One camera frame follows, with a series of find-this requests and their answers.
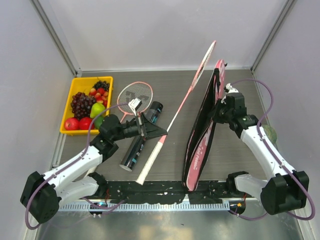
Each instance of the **white wall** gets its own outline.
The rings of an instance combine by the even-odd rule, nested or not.
[[[319,9],[320,1],[297,1],[256,71],[274,93],[268,117],[282,155],[310,177],[309,192],[317,209],[315,231],[320,226]],[[269,96],[265,90],[262,94],[268,106]]]
[[[49,169],[72,75],[28,0],[0,8],[0,233],[20,240],[27,177]]]
[[[212,64],[250,68],[286,0],[40,2],[87,71],[197,68],[213,40]]]

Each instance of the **racket strings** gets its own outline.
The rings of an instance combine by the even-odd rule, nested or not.
[[[153,91],[149,84],[144,82],[134,82],[128,85],[118,96],[117,103],[129,103],[131,100],[139,98],[142,101],[141,106],[138,108],[137,112],[145,111],[153,98]],[[120,106],[119,109],[127,114],[132,115],[132,111],[128,105]]]

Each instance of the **green pear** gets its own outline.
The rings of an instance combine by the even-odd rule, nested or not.
[[[90,118],[95,118],[98,114],[104,111],[106,108],[102,103],[96,102],[91,107]]]

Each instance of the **pink racket bag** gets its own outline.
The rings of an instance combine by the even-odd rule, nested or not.
[[[210,152],[216,127],[210,113],[224,93],[225,67],[225,61],[218,60],[186,145],[182,184],[190,192],[196,190]]]

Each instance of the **red apple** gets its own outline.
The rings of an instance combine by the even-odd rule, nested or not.
[[[70,117],[64,122],[64,128],[67,131],[78,130],[79,129],[79,121],[75,117]]]
[[[97,90],[95,88],[91,88],[90,92],[89,92],[89,95],[90,96],[94,96],[94,95],[96,95],[96,93],[97,93]]]
[[[80,129],[81,130],[88,130],[91,122],[92,122],[92,119],[90,117],[86,116],[84,118],[81,118],[81,120],[79,122]]]
[[[101,96],[105,93],[105,90],[102,87],[98,88],[96,91],[100,93]]]

